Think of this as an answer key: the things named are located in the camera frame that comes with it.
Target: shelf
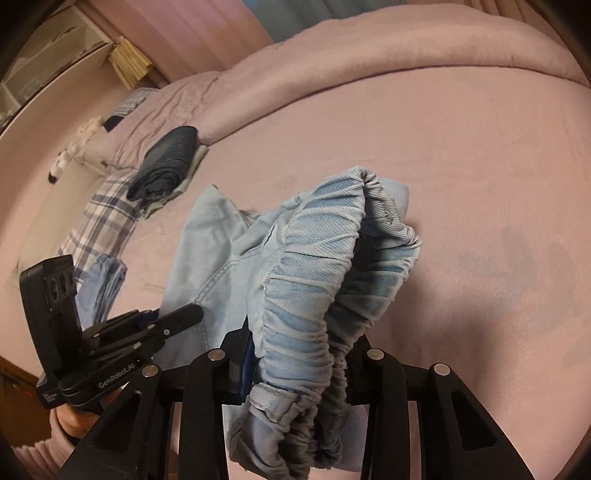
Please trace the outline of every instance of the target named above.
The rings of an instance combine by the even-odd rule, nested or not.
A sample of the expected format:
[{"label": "shelf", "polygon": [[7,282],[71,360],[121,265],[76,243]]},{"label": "shelf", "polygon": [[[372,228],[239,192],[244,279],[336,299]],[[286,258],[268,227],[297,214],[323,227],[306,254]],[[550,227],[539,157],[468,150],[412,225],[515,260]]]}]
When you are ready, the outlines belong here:
[{"label": "shelf", "polygon": [[0,128],[9,120],[9,116],[17,112],[20,106],[10,90],[0,83]]},{"label": "shelf", "polygon": [[100,67],[111,46],[109,37],[75,6],[43,22],[0,82],[0,138],[16,138],[20,127],[9,128],[13,122],[26,124],[58,92],[65,95],[64,86],[88,67]]},{"label": "shelf", "polygon": [[25,103],[52,77],[102,40],[87,25],[75,27],[38,52],[6,81],[15,98]]}]

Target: white cabinet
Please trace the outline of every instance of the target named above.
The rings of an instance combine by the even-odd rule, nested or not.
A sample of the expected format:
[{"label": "white cabinet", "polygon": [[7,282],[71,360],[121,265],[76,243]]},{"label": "white cabinet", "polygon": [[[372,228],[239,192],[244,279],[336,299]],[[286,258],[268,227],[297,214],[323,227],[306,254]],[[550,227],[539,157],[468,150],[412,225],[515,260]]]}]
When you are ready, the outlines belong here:
[{"label": "white cabinet", "polygon": [[76,7],[56,13],[35,30],[0,82],[0,131],[16,113],[79,60],[111,40]]}]

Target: sleeve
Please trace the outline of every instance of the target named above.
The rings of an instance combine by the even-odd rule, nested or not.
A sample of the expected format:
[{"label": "sleeve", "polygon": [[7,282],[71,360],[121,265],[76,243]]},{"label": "sleeve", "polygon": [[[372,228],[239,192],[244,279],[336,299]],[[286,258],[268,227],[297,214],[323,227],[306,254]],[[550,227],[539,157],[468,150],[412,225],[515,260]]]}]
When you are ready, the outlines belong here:
[{"label": "sleeve", "polygon": [[57,421],[55,410],[51,411],[49,422],[51,438],[34,446],[22,446],[14,453],[35,480],[52,480],[74,450],[66,433]]}]

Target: blue curtain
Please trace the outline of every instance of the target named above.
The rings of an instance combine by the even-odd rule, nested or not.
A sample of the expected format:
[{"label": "blue curtain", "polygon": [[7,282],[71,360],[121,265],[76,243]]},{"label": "blue curtain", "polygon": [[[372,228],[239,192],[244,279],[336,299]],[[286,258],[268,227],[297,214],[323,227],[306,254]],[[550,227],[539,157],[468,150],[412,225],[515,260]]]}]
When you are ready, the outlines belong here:
[{"label": "blue curtain", "polygon": [[283,41],[330,18],[347,18],[404,0],[243,0],[275,41]]}]

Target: denim fabric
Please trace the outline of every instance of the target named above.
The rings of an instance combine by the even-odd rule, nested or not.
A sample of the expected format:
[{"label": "denim fabric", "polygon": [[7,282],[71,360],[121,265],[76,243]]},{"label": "denim fabric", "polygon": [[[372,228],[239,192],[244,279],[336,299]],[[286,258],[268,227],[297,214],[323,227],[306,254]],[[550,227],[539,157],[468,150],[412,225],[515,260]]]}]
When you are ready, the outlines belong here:
[{"label": "denim fabric", "polygon": [[107,320],[126,274],[127,267],[121,260],[108,255],[98,256],[82,278],[82,286],[76,295],[76,307],[83,330]]},{"label": "denim fabric", "polygon": [[129,186],[127,199],[158,200],[170,195],[187,178],[198,146],[195,127],[183,125],[172,129],[146,153]]},{"label": "denim fabric", "polygon": [[383,315],[419,250],[377,176],[359,167],[279,217],[249,282],[261,381],[230,429],[231,459],[269,479],[304,479],[311,465],[341,461],[345,355]]},{"label": "denim fabric", "polygon": [[230,457],[245,468],[299,479],[312,464],[360,467],[342,462],[343,453],[362,457],[363,441],[341,432],[359,432],[365,418],[345,402],[345,355],[418,257],[420,239],[402,223],[407,199],[405,186],[380,183],[361,167],[261,216],[240,212],[214,187],[198,198],[161,313],[195,302],[204,319],[169,339],[155,360],[188,364],[248,313],[261,381],[247,403],[225,410]]}]

